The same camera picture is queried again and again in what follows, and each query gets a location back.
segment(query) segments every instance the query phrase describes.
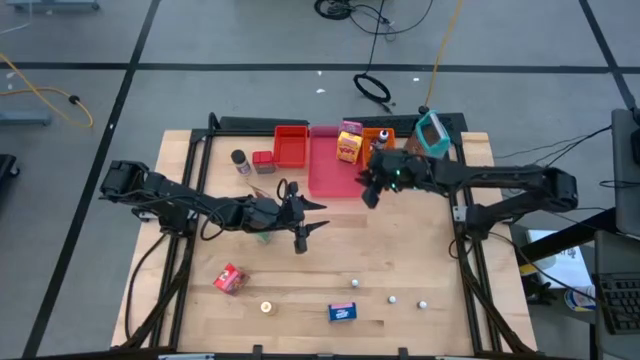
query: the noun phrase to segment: orange box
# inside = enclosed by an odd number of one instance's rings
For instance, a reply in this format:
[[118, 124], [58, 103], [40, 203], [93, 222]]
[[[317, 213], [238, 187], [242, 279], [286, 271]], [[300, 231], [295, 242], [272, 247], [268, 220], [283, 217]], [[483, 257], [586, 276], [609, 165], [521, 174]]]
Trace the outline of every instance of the orange box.
[[339, 160], [355, 164], [356, 161], [358, 161], [361, 146], [362, 137], [342, 131], [338, 137], [338, 152], [336, 157]]
[[371, 160], [371, 142], [378, 138], [380, 131], [387, 130], [389, 132], [389, 138], [387, 139], [387, 146], [385, 149], [395, 149], [396, 147], [396, 133], [392, 128], [364, 128], [362, 129], [362, 168], [369, 167], [369, 160]]

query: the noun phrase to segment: white paper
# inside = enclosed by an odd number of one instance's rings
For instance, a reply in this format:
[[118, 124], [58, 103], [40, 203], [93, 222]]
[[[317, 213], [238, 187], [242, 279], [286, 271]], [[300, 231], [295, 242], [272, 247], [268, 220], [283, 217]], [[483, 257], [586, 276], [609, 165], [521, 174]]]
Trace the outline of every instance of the white paper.
[[[555, 231], [528, 230], [527, 237], [529, 238], [529, 242], [536, 242], [553, 233], [555, 233]], [[589, 277], [589, 272], [584, 264], [584, 259], [579, 246], [564, 250], [554, 256], [556, 257], [556, 263], [548, 269], [543, 269], [544, 272], [569, 286], [577, 287], [592, 285], [591, 277]], [[551, 283], [552, 289], [564, 288], [564, 286], [547, 278], [546, 276], [542, 274], [539, 275], [543, 282]]]

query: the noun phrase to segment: teal container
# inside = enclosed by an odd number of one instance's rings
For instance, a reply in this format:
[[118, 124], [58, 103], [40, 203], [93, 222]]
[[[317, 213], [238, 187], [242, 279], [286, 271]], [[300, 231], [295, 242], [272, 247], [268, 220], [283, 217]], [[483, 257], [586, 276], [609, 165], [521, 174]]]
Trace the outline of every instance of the teal container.
[[413, 154], [442, 159], [450, 146], [451, 138], [436, 112], [432, 110], [416, 123], [413, 136], [407, 140], [405, 149]]

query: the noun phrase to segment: pink tray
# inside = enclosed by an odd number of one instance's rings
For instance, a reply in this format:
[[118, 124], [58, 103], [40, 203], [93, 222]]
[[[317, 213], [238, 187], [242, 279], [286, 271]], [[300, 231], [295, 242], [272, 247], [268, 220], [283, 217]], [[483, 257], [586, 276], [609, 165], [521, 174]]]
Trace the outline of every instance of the pink tray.
[[364, 187], [355, 179], [362, 169], [338, 160], [337, 126], [314, 126], [309, 132], [309, 191], [315, 197], [360, 197]]

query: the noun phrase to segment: wooden table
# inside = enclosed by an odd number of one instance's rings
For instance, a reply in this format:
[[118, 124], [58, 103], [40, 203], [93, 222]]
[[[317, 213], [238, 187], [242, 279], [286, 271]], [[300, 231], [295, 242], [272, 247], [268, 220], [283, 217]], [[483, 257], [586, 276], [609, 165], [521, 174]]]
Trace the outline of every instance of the wooden table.
[[[189, 135], [190, 131], [165, 132], [156, 171], [180, 182]], [[487, 134], [462, 135], [469, 165], [493, 165]], [[245, 178], [236, 172], [230, 154], [236, 148], [251, 154], [272, 147], [273, 139], [268, 137], [215, 137], [205, 193], [252, 193]], [[197, 170], [196, 165], [192, 187]], [[472, 355], [459, 267], [447, 253], [453, 239], [448, 200], [426, 192], [387, 192], [378, 207], [369, 210], [359, 198], [311, 197], [307, 171], [254, 172], [248, 181], [273, 196], [280, 178], [297, 181], [305, 197], [328, 206], [308, 212], [307, 221], [326, 219], [331, 223], [309, 237], [309, 251], [304, 255], [294, 253], [290, 232], [275, 233], [269, 245], [243, 232], [225, 232], [210, 242], [198, 240], [179, 351], [249, 353], [254, 344], [262, 344], [265, 353], [391, 355], [397, 354], [399, 347], [407, 347], [411, 355]], [[501, 200], [497, 189], [473, 189], [473, 196], [482, 204]], [[493, 231], [509, 236], [504, 225]], [[158, 237], [157, 223], [141, 225], [132, 269]], [[157, 300], [167, 246], [165, 241], [149, 256], [136, 279], [131, 310], [134, 329]], [[503, 240], [489, 238], [484, 241], [484, 253], [496, 307], [524, 343], [536, 348], [513, 248]], [[227, 263], [251, 275], [236, 297], [212, 285]], [[359, 288], [351, 287], [352, 279], [360, 282]], [[396, 304], [387, 303], [391, 295], [397, 298]], [[125, 340], [124, 300], [114, 345]], [[421, 300], [428, 303], [426, 310], [416, 307]], [[277, 314], [262, 314], [263, 301], [274, 303]], [[350, 301], [357, 303], [358, 319], [330, 324], [327, 305]], [[477, 301], [476, 307], [483, 347], [490, 349], [486, 317]], [[168, 319], [173, 309], [170, 305], [165, 315]], [[165, 344], [168, 319], [161, 341]]]

